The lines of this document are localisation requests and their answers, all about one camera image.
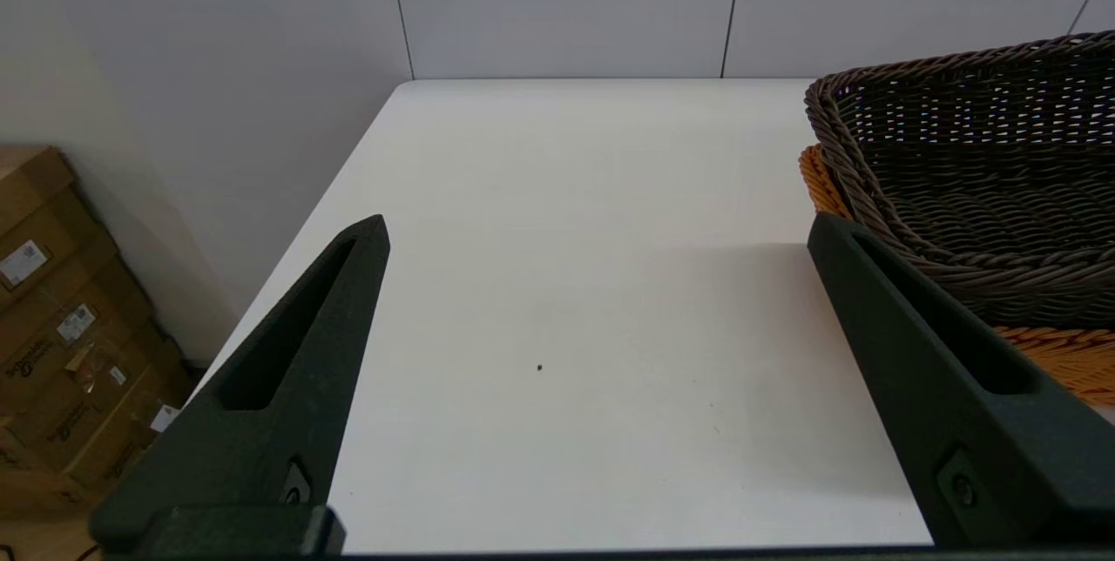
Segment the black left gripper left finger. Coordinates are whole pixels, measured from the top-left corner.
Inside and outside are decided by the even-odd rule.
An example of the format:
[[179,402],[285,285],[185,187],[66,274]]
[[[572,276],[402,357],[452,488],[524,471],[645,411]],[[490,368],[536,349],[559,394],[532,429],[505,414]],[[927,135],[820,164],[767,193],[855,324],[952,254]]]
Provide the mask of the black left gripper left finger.
[[380,215],[306,268],[89,518],[105,557],[337,557],[329,504],[390,240]]

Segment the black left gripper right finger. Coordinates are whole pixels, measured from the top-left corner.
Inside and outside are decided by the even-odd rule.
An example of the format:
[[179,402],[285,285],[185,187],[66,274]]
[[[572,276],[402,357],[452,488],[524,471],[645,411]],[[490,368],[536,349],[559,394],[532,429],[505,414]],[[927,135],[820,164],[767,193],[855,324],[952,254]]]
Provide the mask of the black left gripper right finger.
[[1111,549],[1109,422],[867,228],[808,251],[937,545]]

